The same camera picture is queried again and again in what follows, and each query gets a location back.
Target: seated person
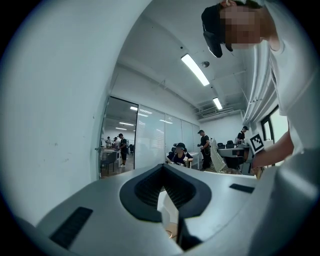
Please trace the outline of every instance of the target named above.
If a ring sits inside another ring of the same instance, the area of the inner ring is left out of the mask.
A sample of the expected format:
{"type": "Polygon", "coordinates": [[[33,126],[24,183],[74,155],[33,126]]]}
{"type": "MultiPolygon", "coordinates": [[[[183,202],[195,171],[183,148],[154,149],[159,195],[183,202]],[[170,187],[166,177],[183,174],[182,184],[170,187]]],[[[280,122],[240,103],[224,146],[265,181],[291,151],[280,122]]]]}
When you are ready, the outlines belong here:
{"type": "Polygon", "coordinates": [[[169,163],[169,164],[179,164],[179,165],[184,165],[185,167],[188,167],[186,166],[186,159],[187,158],[187,161],[188,162],[192,162],[193,161],[193,157],[187,152],[187,149],[186,149],[186,146],[185,144],[183,143],[178,143],[176,145],[176,148],[175,148],[175,152],[170,152],[169,155],[166,157],[166,161],[169,163]]]}

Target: window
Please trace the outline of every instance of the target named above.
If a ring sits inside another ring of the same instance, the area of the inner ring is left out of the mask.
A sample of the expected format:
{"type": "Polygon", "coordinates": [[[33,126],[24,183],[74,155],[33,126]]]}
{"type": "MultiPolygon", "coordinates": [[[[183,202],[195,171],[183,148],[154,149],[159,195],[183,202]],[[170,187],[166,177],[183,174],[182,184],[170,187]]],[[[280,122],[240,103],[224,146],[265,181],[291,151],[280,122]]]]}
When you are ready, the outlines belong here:
{"type": "MultiPolygon", "coordinates": [[[[288,131],[288,120],[286,116],[279,114],[279,106],[271,111],[262,121],[263,139],[273,140],[276,143],[280,138],[288,131]]],[[[280,166],[283,161],[276,163],[276,166],[280,166]]]]}

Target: ceiling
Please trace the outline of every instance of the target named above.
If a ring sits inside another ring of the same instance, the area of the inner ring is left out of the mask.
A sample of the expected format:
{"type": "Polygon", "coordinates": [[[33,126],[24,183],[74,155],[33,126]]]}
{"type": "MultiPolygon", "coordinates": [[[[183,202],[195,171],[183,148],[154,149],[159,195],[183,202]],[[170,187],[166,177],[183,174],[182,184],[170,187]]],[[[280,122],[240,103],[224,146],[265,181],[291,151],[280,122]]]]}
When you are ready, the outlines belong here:
{"type": "Polygon", "coordinates": [[[130,107],[138,107],[135,104],[124,100],[110,97],[108,106],[106,108],[105,118],[103,119],[104,130],[123,128],[127,131],[136,130],[137,111],[130,109],[130,107]]]}
{"type": "Polygon", "coordinates": [[[131,29],[118,64],[135,70],[180,95],[195,112],[215,110],[213,98],[224,108],[245,110],[247,51],[214,57],[203,37],[201,14],[217,0],[153,0],[131,29]],[[210,84],[203,86],[181,57],[190,54],[210,84]],[[202,67],[204,61],[209,67],[202,67]]]}

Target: white t-shirt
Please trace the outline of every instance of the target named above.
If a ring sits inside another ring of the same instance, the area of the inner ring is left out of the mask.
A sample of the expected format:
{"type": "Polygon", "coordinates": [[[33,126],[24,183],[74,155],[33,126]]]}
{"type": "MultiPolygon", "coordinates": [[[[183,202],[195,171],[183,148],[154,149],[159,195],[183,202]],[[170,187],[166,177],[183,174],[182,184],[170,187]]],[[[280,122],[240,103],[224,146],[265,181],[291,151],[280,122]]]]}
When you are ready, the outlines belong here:
{"type": "Polygon", "coordinates": [[[308,137],[317,136],[319,119],[315,94],[319,81],[319,59],[307,33],[296,18],[279,2],[265,2],[275,23],[280,49],[270,49],[273,81],[278,98],[279,113],[287,116],[293,154],[317,145],[308,137]]]}

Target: light gray surface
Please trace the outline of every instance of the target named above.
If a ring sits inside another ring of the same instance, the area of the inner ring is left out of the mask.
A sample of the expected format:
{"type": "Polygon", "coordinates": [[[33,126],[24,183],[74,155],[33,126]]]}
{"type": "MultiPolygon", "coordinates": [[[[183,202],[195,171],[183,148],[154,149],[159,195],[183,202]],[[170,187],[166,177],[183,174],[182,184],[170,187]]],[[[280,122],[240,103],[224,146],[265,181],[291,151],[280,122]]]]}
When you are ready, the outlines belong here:
{"type": "Polygon", "coordinates": [[[122,185],[151,168],[140,168],[95,181],[47,214],[37,225],[50,236],[78,207],[93,213],[70,247],[83,256],[176,255],[182,249],[169,239],[162,223],[134,218],[120,202],[122,185]]]}
{"type": "MultiPolygon", "coordinates": [[[[192,234],[201,239],[214,235],[226,225],[251,194],[229,188],[233,183],[255,187],[257,180],[242,175],[221,175],[171,165],[209,185],[212,200],[197,218],[187,221],[192,234]]],[[[79,255],[176,255],[183,251],[161,223],[134,218],[119,197],[122,185],[151,168],[141,168],[89,184],[47,214],[37,228],[50,236],[78,207],[93,210],[70,251],[79,255]]]]}

